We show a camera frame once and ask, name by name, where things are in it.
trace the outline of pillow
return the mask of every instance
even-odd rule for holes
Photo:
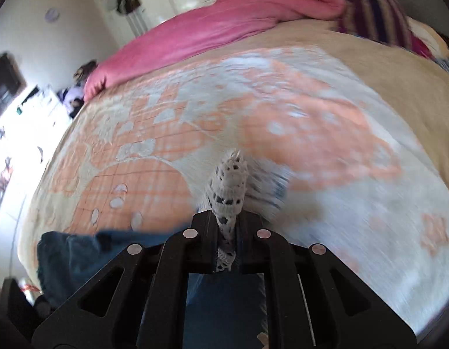
[[[337,25],[339,32],[412,49],[407,16],[396,0],[347,0]]]
[[[410,30],[414,36],[421,39],[436,59],[449,59],[449,48],[441,36],[431,27],[413,18],[407,18]]]

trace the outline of pink blanket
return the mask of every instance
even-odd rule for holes
[[[105,88],[303,17],[340,16],[345,0],[217,0],[164,22],[100,64],[85,86],[88,101]]]

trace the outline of silver screw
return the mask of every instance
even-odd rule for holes
[[[187,230],[185,230],[183,232],[183,235],[186,239],[193,239],[194,237],[196,237],[198,235],[197,230],[193,229],[193,228],[188,228]]]
[[[312,251],[315,254],[325,254],[326,253],[326,247],[321,244],[315,244],[312,246]]]
[[[128,246],[129,254],[139,254],[142,252],[142,247],[139,244],[131,244]]]
[[[267,229],[260,229],[256,232],[256,235],[260,239],[269,239],[269,237],[271,236],[271,232],[268,231]]]

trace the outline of orange and white blanket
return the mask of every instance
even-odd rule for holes
[[[271,229],[298,245],[325,244],[421,332],[449,298],[449,191],[406,122],[323,40],[344,42],[338,55],[351,63],[343,49],[367,41],[317,25],[280,25],[91,101],[23,226],[18,253],[31,279],[46,231],[161,232],[190,221],[215,165],[239,148],[291,175],[279,213],[257,211]],[[383,47],[368,43],[379,65],[364,66],[425,61]],[[448,75],[423,64],[414,71],[447,93]],[[376,77],[392,94],[409,82]]]

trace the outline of triangular cutout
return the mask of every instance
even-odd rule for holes
[[[100,280],[79,302],[79,307],[99,317],[104,317],[110,306],[123,268],[114,268]]]
[[[337,269],[331,269],[337,291],[341,297],[342,305],[348,316],[357,315],[370,308],[370,302],[359,290],[357,290],[348,279],[346,279]]]

